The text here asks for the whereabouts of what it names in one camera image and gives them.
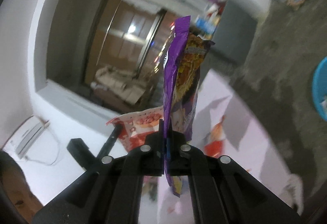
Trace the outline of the purple snack wrapper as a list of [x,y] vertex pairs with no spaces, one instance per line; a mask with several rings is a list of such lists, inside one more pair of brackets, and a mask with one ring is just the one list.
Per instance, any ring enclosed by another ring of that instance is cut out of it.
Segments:
[[192,140],[192,126],[198,97],[201,64],[214,43],[189,31],[191,17],[175,20],[174,38],[163,63],[163,138],[172,133]]

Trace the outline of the grey storage box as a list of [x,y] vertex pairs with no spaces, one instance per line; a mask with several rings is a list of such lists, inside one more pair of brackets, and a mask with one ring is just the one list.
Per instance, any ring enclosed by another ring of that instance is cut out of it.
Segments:
[[229,0],[208,0],[196,19],[202,37],[215,43],[212,52],[236,64],[245,62],[257,24],[257,20]]

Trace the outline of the red plastic bag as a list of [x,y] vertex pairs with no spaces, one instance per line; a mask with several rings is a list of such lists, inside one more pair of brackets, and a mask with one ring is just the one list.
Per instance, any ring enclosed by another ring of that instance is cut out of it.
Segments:
[[207,156],[218,158],[223,155],[224,152],[224,141],[226,135],[223,131],[223,122],[225,115],[222,116],[219,123],[217,123],[207,135],[207,141],[204,146],[204,153]]

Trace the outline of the white air conditioner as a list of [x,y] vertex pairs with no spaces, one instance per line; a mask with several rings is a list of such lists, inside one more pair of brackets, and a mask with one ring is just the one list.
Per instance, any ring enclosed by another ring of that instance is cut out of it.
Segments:
[[19,159],[24,158],[31,146],[48,126],[49,122],[45,122],[38,116],[32,115],[14,131],[4,145],[4,151],[9,154],[15,154]]

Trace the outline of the blue plastic trash basket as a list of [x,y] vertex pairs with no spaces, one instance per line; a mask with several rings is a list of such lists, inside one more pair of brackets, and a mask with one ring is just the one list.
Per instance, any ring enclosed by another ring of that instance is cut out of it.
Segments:
[[326,57],[318,64],[313,74],[311,94],[315,110],[326,121]]

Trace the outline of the red white snack bag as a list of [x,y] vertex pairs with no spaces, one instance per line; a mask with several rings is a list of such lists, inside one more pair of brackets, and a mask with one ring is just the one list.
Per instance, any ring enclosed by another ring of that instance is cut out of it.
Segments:
[[129,152],[136,147],[144,145],[145,138],[159,130],[160,120],[164,118],[163,114],[163,106],[160,106],[126,113],[109,120],[106,124],[122,126],[118,139],[124,149]]

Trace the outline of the pink bed sheet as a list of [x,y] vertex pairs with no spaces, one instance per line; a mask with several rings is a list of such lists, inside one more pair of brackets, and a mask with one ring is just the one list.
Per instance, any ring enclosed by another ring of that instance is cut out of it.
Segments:
[[[270,136],[226,77],[210,70],[199,89],[191,145],[204,150],[218,127],[221,154],[228,155],[299,215],[303,183],[288,168]],[[143,181],[139,223],[194,223],[187,176],[175,196],[165,176]]]

